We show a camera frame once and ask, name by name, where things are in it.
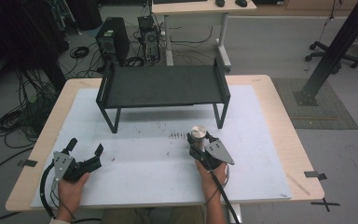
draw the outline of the concrete floor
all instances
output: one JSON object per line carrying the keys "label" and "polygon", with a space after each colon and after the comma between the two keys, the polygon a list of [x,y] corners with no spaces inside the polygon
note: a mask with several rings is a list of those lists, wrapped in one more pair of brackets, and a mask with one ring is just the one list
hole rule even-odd
{"label": "concrete floor", "polygon": [[[309,63],[304,57],[311,53],[309,45],[319,39],[325,18],[301,17],[236,17],[230,18],[227,27],[226,49],[232,63],[230,75],[258,75],[270,77],[310,77],[319,59]],[[322,41],[329,44],[340,26],[342,18],[335,18],[324,30]],[[219,26],[213,28],[209,41],[198,48],[174,46],[176,64],[212,63],[214,57],[214,40],[218,37]],[[132,36],[133,28],[128,27]],[[176,40],[201,40],[209,34],[208,26],[183,27],[174,30]],[[70,35],[70,49],[87,46],[94,42],[88,33]],[[349,53],[358,55],[358,43]],[[62,54],[60,61],[71,68],[75,61]],[[90,56],[76,71],[89,67]],[[358,67],[350,68],[350,63],[343,62],[338,74],[328,78],[336,94],[346,106],[358,124]],[[18,80],[10,65],[0,72],[0,117],[19,104],[16,90]],[[327,179],[322,181],[325,199],[329,203],[330,212],[321,205],[310,202],[298,203],[249,203],[241,206],[245,223],[358,223],[358,130],[326,131],[296,130],[309,155],[316,171],[324,173]],[[14,146],[27,143],[22,133],[13,133],[7,141]],[[19,152],[21,149],[8,148],[0,137],[0,162]],[[7,213],[5,203],[20,172],[20,160],[26,160],[29,152],[0,168],[0,216]],[[154,223],[165,223],[169,208],[153,210],[151,216]],[[81,210],[78,218],[100,217],[101,210]],[[0,220],[0,223],[47,223],[48,215],[43,212],[21,213],[14,217]]]}

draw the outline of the floor mat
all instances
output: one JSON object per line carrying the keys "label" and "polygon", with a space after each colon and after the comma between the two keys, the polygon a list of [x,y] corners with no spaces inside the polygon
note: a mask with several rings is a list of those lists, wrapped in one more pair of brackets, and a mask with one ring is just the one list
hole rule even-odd
{"label": "floor mat", "polygon": [[356,122],[327,81],[316,95],[319,106],[298,105],[295,100],[293,91],[301,91],[306,78],[273,78],[272,81],[296,129],[358,130]]}

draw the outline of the black tape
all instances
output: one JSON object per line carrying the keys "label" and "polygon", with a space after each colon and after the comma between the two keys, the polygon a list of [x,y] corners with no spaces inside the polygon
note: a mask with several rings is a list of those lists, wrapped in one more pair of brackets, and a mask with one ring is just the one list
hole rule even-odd
{"label": "black tape", "polygon": [[22,166],[35,167],[36,164],[37,164],[37,161],[26,160],[25,162],[22,163]]}
{"label": "black tape", "polygon": [[307,178],[318,177],[319,180],[327,179],[325,174],[319,174],[317,171],[306,171],[304,174]]}
{"label": "black tape", "polygon": [[312,205],[324,205],[324,207],[326,208],[327,212],[330,212],[330,208],[328,206],[341,206],[341,204],[339,204],[339,203],[328,203],[325,198],[322,198],[322,200],[323,200],[322,203],[310,203],[310,204],[312,204]]}

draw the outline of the human hand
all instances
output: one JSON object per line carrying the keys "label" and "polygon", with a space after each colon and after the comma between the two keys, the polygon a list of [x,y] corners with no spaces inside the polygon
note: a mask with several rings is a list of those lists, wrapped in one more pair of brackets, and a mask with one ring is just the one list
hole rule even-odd
{"label": "human hand", "polygon": [[80,179],[75,182],[69,182],[61,179],[58,183],[58,195],[60,205],[58,208],[57,219],[72,222],[73,214],[80,205],[83,188],[90,177],[90,173],[83,174]]}
{"label": "human hand", "polygon": [[[201,162],[196,161],[196,165],[201,175],[201,186],[205,201],[220,202],[220,191],[217,190],[217,186],[212,179],[212,175],[202,166]],[[226,166],[226,163],[222,163],[213,170],[213,173],[216,175],[221,185],[223,185],[226,180]]]}

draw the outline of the sleeve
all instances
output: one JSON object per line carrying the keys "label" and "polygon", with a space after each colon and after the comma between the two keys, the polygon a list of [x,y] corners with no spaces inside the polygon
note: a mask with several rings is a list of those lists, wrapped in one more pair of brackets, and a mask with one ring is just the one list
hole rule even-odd
{"label": "sleeve", "polygon": [[57,220],[57,219],[52,219],[49,224],[69,224],[69,222],[65,222],[65,221],[61,221],[61,220]]}

